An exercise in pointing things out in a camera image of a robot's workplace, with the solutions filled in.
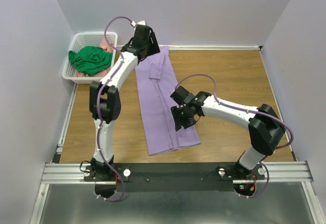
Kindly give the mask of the purple t shirt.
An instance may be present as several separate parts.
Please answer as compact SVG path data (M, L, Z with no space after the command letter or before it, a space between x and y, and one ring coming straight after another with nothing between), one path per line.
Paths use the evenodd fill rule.
M170 97L177 79L169 58L169 48L141 61L135 68L141 117L149 155L196 146L201 143L195 127L175 130Z

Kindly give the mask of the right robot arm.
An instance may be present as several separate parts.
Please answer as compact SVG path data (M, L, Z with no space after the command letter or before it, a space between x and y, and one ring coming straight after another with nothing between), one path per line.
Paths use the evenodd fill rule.
M274 153L286 131L273 108L267 104L252 107L229 103L208 92L200 91L194 95L182 86L176 88L170 97L176 102L171 107L176 131L194 126L197 122L195 116L224 119L248 130L249 148L229 169L221 166L218 170L232 179L248 179L259 162Z

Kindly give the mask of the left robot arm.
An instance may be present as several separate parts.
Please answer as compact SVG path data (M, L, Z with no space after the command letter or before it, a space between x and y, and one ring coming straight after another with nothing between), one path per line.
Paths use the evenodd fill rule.
M153 29L136 24L134 36L125 44L109 73L90 85L89 110L96 128L96 148L90 161L91 175L106 181L113 177L112 134L114 123L121 112L120 89L128 75L145 58L159 53Z

